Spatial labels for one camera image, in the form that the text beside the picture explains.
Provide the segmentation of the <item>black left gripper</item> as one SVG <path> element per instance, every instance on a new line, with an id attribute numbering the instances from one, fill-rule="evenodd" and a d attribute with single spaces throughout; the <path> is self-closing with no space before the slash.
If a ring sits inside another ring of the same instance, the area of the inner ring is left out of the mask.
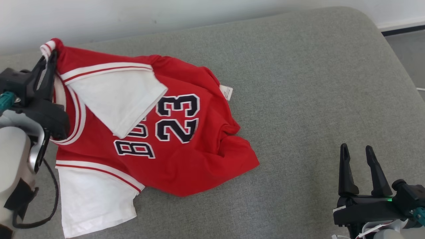
<path id="1" fill-rule="evenodd" d="M 69 137 L 70 120 L 62 106 L 52 103 L 56 65 L 57 50 L 53 50 L 49 58 L 42 56 L 31 71 L 25 72 L 25 97 L 38 99 L 26 106 L 15 103 L 15 112 L 38 123 L 53 139 L 64 140 Z"/>

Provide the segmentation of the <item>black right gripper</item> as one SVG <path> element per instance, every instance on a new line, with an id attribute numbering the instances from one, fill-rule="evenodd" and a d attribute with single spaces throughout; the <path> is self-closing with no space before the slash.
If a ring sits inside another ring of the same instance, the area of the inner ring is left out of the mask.
<path id="1" fill-rule="evenodd" d="M 346 227 L 351 239 L 356 238 L 369 222 L 402 220 L 404 215 L 392 202 L 393 192 L 373 148 L 365 148 L 366 161 L 371 171 L 373 190 L 371 196 L 358 195 L 350 167 L 350 153 L 346 143 L 340 146 L 339 185 L 337 207 L 333 210 L 333 221 Z"/>

